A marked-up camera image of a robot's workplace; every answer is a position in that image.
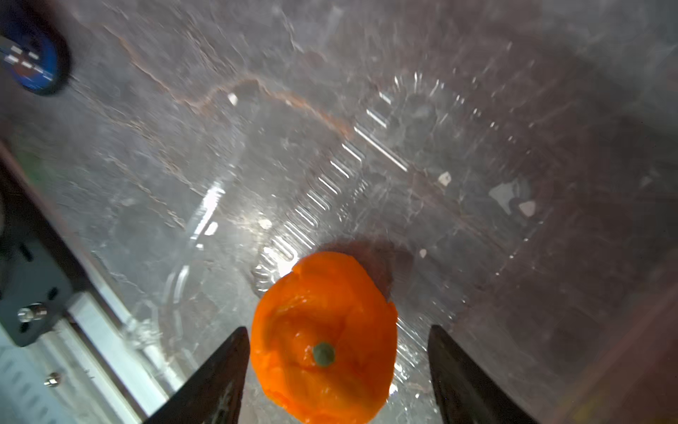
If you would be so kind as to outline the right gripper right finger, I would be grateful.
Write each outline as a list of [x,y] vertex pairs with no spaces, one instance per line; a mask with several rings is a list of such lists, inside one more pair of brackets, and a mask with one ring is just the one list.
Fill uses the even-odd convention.
[[440,325],[431,327],[427,355],[444,423],[533,423]]

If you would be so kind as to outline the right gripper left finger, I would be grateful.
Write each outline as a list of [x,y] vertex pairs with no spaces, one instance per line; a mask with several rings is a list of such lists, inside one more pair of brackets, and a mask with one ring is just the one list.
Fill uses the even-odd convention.
[[249,358],[247,330],[238,327],[146,424],[237,423]]

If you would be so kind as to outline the orange fruit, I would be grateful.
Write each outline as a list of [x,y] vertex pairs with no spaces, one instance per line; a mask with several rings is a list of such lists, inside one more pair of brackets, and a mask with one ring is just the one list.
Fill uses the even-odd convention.
[[251,362],[264,394],[302,423],[367,423],[385,405],[396,306],[347,254],[300,260],[261,298]]

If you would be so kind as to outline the clear plastic clamshell container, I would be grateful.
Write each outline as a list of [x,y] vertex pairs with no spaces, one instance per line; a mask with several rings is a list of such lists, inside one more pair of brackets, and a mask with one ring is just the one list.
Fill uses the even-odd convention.
[[178,224],[134,219],[151,293],[126,339],[185,381],[301,258],[354,256],[398,310],[379,423],[437,423],[434,325],[544,423],[677,417],[677,140],[581,67],[522,79],[246,77],[184,106],[235,131],[195,155]]

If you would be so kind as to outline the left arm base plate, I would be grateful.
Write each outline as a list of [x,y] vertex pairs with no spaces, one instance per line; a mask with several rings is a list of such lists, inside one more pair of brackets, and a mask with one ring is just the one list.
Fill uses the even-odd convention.
[[1,166],[1,326],[19,347],[55,326],[86,271],[17,178]]

